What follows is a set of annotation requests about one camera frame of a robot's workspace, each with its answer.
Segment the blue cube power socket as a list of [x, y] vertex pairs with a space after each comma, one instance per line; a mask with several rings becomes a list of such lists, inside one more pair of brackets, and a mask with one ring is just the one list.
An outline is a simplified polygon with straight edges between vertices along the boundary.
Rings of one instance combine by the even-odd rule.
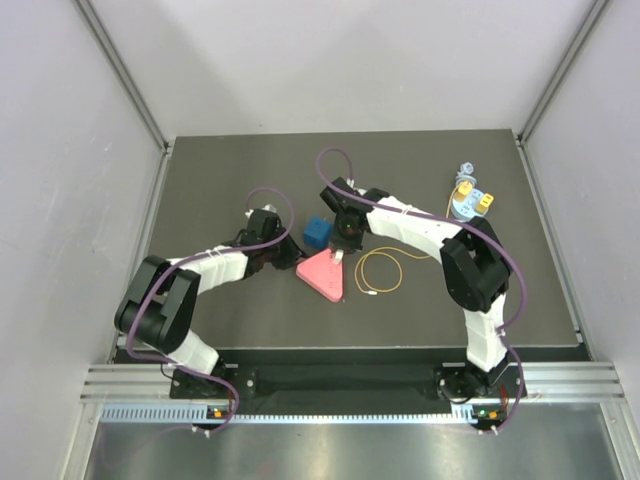
[[312, 217], [304, 228], [303, 242], [316, 250], [324, 250], [329, 245], [331, 232], [332, 224], [329, 221]]

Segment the pink triangular power strip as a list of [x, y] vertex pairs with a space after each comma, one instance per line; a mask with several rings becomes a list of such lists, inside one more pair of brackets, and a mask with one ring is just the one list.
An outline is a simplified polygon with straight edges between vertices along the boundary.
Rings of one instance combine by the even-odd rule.
[[296, 275], [312, 289], [333, 303], [344, 296], [343, 263], [332, 262], [332, 250], [327, 248], [296, 267]]

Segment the yellow plug adapter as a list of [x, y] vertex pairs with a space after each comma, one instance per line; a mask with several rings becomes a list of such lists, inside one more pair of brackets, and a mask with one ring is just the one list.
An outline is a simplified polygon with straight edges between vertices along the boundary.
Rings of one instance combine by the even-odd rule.
[[475, 205], [476, 213], [479, 215], [485, 215], [493, 202], [494, 197], [489, 193], [485, 193]]

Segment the white square socket adapter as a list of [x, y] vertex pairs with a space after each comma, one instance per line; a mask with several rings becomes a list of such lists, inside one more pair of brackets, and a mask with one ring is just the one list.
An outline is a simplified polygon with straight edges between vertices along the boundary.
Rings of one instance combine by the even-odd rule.
[[344, 251], [342, 249], [336, 249], [332, 252], [332, 262], [336, 265], [342, 262], [344, 257]]

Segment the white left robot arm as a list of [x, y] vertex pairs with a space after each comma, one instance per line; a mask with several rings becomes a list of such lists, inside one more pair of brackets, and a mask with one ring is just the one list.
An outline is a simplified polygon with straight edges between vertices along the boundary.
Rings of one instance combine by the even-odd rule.
[[203, 395], [216, 396], [226, 387], [227, 374], [218, 351], [192, 328], [197, 301], [267, 265], [289, 270], [305, 257], [273, 206], [253, 209], [234, 238], [210, 250], [185, 258], [144, 258], [116, 310], [114, 326], [187, 370]]

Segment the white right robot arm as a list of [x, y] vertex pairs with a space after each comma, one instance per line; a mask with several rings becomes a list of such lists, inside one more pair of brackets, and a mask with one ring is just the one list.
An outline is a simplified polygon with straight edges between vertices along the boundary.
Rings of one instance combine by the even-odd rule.
[[512, 269], [489, 222], [448, 222], [378, 188], [356, 190], [342, 177], [327, 185], [320, 198], [335, 214], [333, 250], [354, 253], [369, 233], [408, 245], [441, 265], [447, 293], [463, 309], [467, 331], [465, 365], [436, 370], [441, 395], [468, 401], [498, 389], [508, 366], [502, 335]]

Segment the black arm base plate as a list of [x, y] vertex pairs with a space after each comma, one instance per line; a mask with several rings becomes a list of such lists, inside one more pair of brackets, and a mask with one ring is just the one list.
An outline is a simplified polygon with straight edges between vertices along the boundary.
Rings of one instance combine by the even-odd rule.
[[243, 364], [218, 366], [213, 375], [250, 400], [289, 392], [399, 392], [428, 400], [513, 400], [521, 386], [514, 366], [497, 379], [486, 380], [464, 364]]

